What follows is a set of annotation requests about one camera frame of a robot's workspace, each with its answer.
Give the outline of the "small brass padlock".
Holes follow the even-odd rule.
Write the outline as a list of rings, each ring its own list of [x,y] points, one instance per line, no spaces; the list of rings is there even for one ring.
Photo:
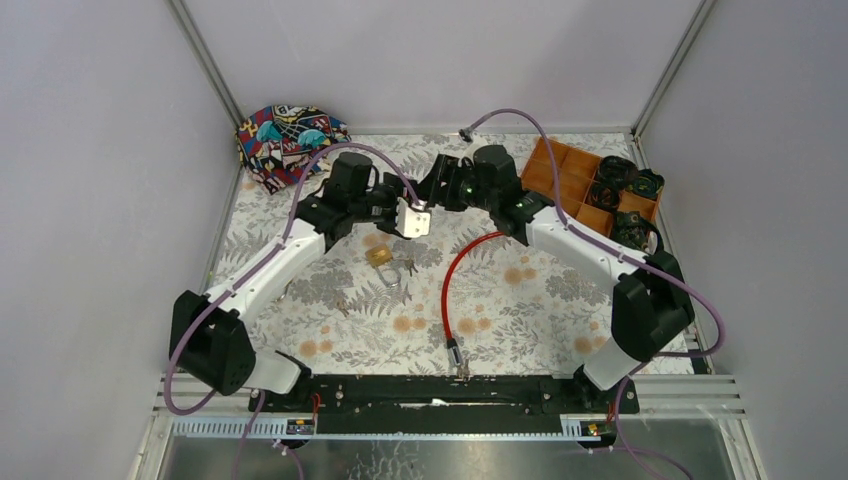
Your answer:
[[[393,288],[400,284],[401,272],[387,244],[378,244],[368,249],[365,259],[385,287]]]

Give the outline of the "silver key bunch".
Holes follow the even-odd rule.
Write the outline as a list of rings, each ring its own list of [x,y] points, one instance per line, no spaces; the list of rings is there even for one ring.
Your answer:
[[[415,260],[413,258],[404,258],[401,260],[401,262],[403,263],[403,267],[406,269],[410,277],[413,277],[418,272]]]

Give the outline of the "small metal key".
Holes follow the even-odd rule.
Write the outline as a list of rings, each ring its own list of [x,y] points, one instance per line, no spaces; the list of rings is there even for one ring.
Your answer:
[[[335,299],[334,306],[344,318],[348,318],[350,316],[351,304],[346,296],[337,297]]]

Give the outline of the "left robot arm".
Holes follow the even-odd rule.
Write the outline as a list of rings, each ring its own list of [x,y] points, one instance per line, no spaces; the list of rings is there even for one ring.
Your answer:
[[[430,214],[398,172],[372,183],[369,157],[343,152],[321,187],[300,194],[282,234],[226,280],[204,293],[186,291],[175,301],[169,370],[192,375],[220,395],[242,388],[271,392],[288,411],[309,401],[303,365],[281,353],[261,352],[251,325],[290,282],[324,256],[357,223],[372,223],[405,238],[428,234]]]

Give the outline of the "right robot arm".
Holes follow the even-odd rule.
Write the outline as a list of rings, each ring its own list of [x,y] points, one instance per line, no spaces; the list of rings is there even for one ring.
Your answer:
[[[612,400],[614,386],[694,319],[673,255],[621,246],[566,215],[548,197],[525,189],[501,145],[479,147],[468,158],[438,155],[414,191],[429,207],[487,212],[497,231],[581,270],[609,291],[611,336],[575,374],[573,396],[583,410],[601,410]]]

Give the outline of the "colourful patterned cloth bag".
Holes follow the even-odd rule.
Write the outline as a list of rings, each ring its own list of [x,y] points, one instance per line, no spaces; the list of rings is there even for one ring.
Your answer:
[[[350,140],[347,124],[324,110],[284,104],[247,117],[234,137],[242,168],[269,195],[296,184],[315,153]]]

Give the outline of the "floral table mat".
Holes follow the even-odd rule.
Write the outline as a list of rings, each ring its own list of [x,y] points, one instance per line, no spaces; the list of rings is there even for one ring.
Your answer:
[[[611,336],[607,290],[493,230],[479,210],[436,211],[430,233],[414,240],[358,224],[267,306],[251,340],[317,373],[450,375],[450,326],[474,374],[571,374]],[[400,269],[397,287],[365,259],[382,243]],[[415,260],[413,277],[404,258]],[[339,296],[351,304],[348,318],[335,309]]]

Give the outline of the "orange compartment tray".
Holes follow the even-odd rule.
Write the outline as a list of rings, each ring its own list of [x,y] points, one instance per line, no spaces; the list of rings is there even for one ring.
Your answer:
[[[626,158],[540,139],[521,174],[525,188],[558,199],[577,221],[636,250],[664,248],[655,220],[664,177]]]

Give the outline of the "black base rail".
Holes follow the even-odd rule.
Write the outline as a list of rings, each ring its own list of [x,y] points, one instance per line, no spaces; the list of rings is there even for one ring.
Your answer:
[[[570,377],[313,375],[251,411],[305,414],[320,434],[561,434],[565,416],[605,421],[640,410],[632,386],[591,394]]]

